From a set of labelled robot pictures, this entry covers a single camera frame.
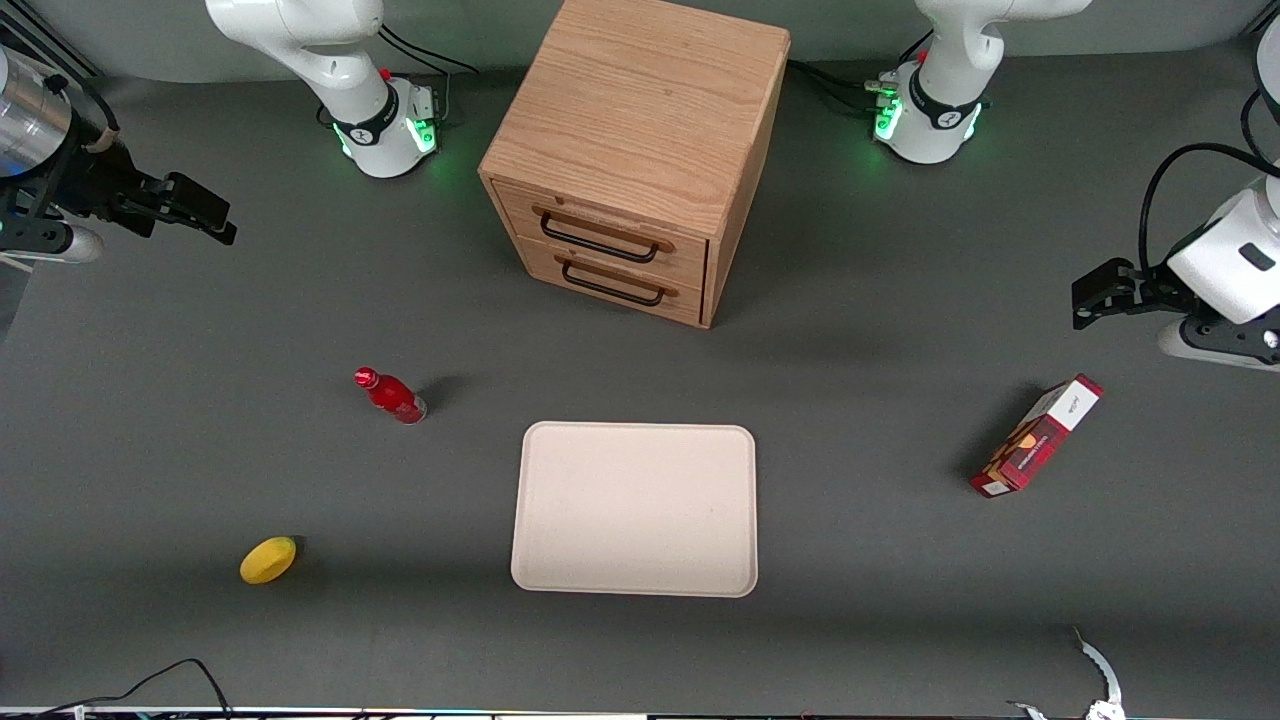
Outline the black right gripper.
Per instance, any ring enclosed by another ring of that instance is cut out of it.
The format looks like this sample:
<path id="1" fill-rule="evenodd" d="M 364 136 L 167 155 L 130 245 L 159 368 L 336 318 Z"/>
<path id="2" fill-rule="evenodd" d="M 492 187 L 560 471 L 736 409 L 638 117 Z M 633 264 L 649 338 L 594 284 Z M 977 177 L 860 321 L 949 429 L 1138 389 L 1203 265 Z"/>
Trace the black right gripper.
<path id="1" fill-rule="evenodd" d="M 123 143 L 88 152 L 69 141 L 45 161 L 45 217 L 58 222 L 67 214 L 96 217 L 142 238 L 150 238 L 156 225 L 179 225 L 224 246 L 236 242 L 239 229 L 228 220 L 228 201 L 178 172 L 163 179 L 163 196 L 150 191 L 155 182 L 134 167 Z"/>

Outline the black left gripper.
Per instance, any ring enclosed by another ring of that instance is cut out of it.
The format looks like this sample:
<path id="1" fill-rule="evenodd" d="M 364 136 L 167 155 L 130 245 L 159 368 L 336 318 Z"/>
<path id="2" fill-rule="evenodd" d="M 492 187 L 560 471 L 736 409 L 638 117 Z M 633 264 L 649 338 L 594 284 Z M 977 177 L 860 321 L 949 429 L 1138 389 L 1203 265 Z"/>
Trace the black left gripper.
<path id="1" fill-rule="evenodd" d="M 1167 266 L 1139 266 L 1112 258 L 1071 283 L 1073 329 L 1106 316 L 1147 313 L 1196 315 L 1201 299 Z"/>

